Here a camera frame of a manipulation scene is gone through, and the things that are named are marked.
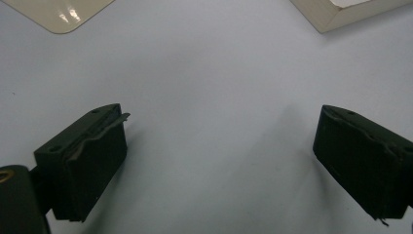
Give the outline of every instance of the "beige tray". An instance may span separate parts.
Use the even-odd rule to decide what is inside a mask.
[[[384,13],[413,0],[291,0],[309,22],[326,32]]]
[[[67,33],[113,0],[2,0],[53,33]]]

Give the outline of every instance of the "white table surface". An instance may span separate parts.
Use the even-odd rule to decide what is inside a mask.
[[[318,34],[288,1],[115,1],[66,35],[0,3],[0,165],[119,102],[129,154],[54,234],[411,233],[317,161],[323,104],[413,140],[413,6]]]

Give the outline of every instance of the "white surface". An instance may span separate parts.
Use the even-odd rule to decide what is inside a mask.
[[[116,1],[67,35],[0,5],[0,165],[120,102],[129,155],[54,234],[410,233],[312,153],[324,103],[413,139],[413,7],[326,35],[289,1]]]

